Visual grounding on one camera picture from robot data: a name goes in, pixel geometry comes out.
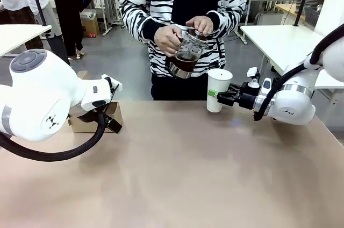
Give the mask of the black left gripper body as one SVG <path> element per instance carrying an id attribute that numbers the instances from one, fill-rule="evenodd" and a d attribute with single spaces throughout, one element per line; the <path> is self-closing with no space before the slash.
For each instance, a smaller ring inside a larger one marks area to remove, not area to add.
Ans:
<path id="1" fill-rule="evenodd" d="M 105 133 L 120 133 L 123 126 L 119 121 L 115 120 L 109 115 L 105 115 L 104 120 L 105 120 Z"/>

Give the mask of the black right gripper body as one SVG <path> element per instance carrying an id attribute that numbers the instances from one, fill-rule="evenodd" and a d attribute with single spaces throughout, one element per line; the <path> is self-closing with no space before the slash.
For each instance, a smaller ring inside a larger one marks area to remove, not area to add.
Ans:
<path id="1" fill-rule="evenodd" d="M 259 94 L 259 84 L 249 82 L 243 82 L 241 85 L 237 85 L 237 103 L 239 107 L 252 110 L 254 108 L 255 100 Z"/>

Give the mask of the person's left hand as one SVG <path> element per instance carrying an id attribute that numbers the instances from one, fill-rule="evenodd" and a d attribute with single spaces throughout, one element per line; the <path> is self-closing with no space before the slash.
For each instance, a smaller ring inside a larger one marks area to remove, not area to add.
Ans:
<path id="1" fill-rule="evenodd" d="M 195 16 L 186 22 L 186 26 L 193 27 L 203 36 L 208 36 L 213 31 L 213 22 L 207 16 Z"/>

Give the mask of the person's right hand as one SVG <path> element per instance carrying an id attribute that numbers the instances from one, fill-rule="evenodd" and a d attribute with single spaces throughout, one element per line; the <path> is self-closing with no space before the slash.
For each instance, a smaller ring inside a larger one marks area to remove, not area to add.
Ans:
<path id="1" fill-rule="evenodd" d="M 182 30 L 176 25 L 159 27 L 154 42 L 167 57 L 174 57 L 181 46 Z"/>

